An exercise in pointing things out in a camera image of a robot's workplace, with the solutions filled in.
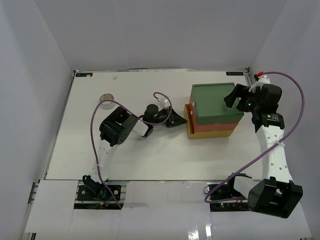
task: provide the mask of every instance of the cable tie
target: cable tie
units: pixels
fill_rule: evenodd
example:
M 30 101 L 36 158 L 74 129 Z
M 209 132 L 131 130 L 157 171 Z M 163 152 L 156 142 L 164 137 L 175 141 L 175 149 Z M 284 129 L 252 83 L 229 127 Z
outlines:
M 279 140 L 274 141 L 274 143 L 278 144 L 278 146 L 281 146 L 281 147 L 285 147 L 286 146 L 282 141 L 279 141 Z

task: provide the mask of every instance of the orange box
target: orange box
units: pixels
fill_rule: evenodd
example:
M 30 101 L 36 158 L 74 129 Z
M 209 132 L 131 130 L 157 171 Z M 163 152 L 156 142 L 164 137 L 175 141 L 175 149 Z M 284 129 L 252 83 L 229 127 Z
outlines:
M 186 131 L 188 134 L 188 139 L 229 137 L 234 132 L 233 130 L 195 132 L 189 104 L 184 105 L 184 118 L 187 119 Z
M 190 97 L 189 100 L 189 105 L 190 105 L 190 111 L 193 113 L 194 107 L 192 105 L 193 100 Z M 196 115 L 192 114 L 192 125 L 195 133 L 200 133 L 200 132 L 211 132 L 211 131 L 233 131 L 238 125 L 238 122 L 230 122 L 230 123 L 213 123 L 213 124 L 197 124 L 196 123 Z

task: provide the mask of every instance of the white wall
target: white wall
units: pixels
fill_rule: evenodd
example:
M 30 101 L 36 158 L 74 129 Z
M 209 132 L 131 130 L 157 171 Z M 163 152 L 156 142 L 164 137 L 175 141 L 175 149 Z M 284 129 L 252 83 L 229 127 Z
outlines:
M 253 66 L 252 73 L 281 71 L 301 84 L 305 112 L 300 126 L 286 141 L 286 157 L 295 183 L 302 185 L 302 207 L 314 239 L 320 239 L 320 2 L 290 0 L 275 22 Z M 286 131 L 297 119 L 301 105 L 295 85 L 270 75 L 282 87 L 279 113 Z
M 0 32 L 0 239 L 15 240 L 72 71 L 33 0 L 1 0 Z
M 243 69 L 287 0 L 35 0 L 73 70 Z

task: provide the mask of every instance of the white tape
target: white tape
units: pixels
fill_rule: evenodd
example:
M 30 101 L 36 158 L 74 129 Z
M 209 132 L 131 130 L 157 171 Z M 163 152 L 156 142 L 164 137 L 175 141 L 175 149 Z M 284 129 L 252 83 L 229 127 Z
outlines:
M 100 100 L 99 102 L 103 102 L 105 100 L 108 100 L 108 99 L 111 99 L 111 100 L 115 100 L 115 97 L 110 94 L 110 93 L 106 93 L 106 94 L 103 94 L 101 97 L 100 97 Z M 111 102 L 111 101 L 105 101 L 103 102 L 100 106 L 105 109 L 105 110 L 110 110 L 110 109 L 113 109 L 115 107 L 115 103 L 114 102 Z

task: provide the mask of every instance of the white table surface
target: white table surface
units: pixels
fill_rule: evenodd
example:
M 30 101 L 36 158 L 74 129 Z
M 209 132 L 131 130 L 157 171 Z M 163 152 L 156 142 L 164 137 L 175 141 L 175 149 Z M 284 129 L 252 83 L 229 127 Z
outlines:
M 101 95 L 115 100 L 136 115 L 148 104 L 157 104 L 153 92 L 162 92 L 173 109 L 184 115 L 192 84 L 240 83 L 244 76 L 227 76 L 225 71 L 94 72 L 92 77 L 75 77 L 57 137 L 46 179 L 81 180 L 95 163 L 90 139 L 90 120 Z M 99 125 L 116 108 L 100 108 L 93 129 L 99 147 Z M 109 180 L 222 180 L 260 154 L 251 122 L 244 117 L 230 137 L 188 139 L 186 126 L 157 126 L 148 138 L 131 133 L 116 150 Z M 254 179 L 262 176 L 259 161 L 244 171 Z
M 36 233 L 36 240 L 299 240 L 311 237 L 300 203 L 287 219 L 249 211 L 210 212 L 209 204 L 204 202 L 205 182 L 131 181 L 122 210 L 73 209 L 78 181 L 73 182 L 75 184 L 60 180 L 40 182 L 26 231 Z M 66 193 L 63 195 L 66 198 L 61 199 L 61 192 Z

